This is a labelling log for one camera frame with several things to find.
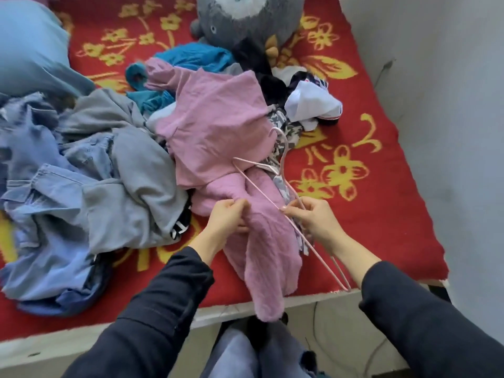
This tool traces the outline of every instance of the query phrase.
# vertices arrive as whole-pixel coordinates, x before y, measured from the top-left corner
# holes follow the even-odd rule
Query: sleeve
[[[213,283],[194,249],[174,254],[63,378],[166,378]]]
[[[389,262],[366,273],[359,307],[418,378],[504,375],[504,346]]]

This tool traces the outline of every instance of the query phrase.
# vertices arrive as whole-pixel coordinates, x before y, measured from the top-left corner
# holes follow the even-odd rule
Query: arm
[[[418,378],[504,375],[504,346],[396,267],[346,235],[329,204],[302,197],[283,211],[298,217],[338,257],[362,289],[359,307],[381,330]]]
[[[246,201],[220,201],[206,228],[173,255],[147,288],[79,356],[63,378],[166,378],[189,334],[196,309],[214,283],[215,254],[240,224]]]

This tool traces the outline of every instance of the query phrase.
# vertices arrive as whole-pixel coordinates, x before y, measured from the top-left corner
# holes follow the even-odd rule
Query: pink sweater
[[[216,201],[247,198],[243,218],[248,235],[232,235],[224,252],[250,290],[257,317],[274,321],[284,309],[283,296],[297,289],[301,257],[286,218],[246,182],[233,157],[259,162],[268,157],[276,135],[267,106],[251,71],[221,75],[172,66],[158,58],[146,62],[147,88],[176,92],[177,106],[161,119],[156,132],[166,138],[175,158],[177,184],[197,188],[192,211],[208,216]],[[268,175],[240,162],[242,170],[276,204],[284,204]]]

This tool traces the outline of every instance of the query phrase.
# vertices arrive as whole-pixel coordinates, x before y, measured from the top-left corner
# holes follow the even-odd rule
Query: blue pillow
[[[70,68],[69,35],[44,5],[0,0],[0,32],[0,93],[78,97],[94,90],[90,79]]]

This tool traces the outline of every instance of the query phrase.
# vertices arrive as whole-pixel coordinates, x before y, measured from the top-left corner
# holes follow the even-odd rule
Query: gray plush toy
[[[305,0],[197,0],[191,34],[231,49],[245,37],[265,45],[269,58],[298,28]]]

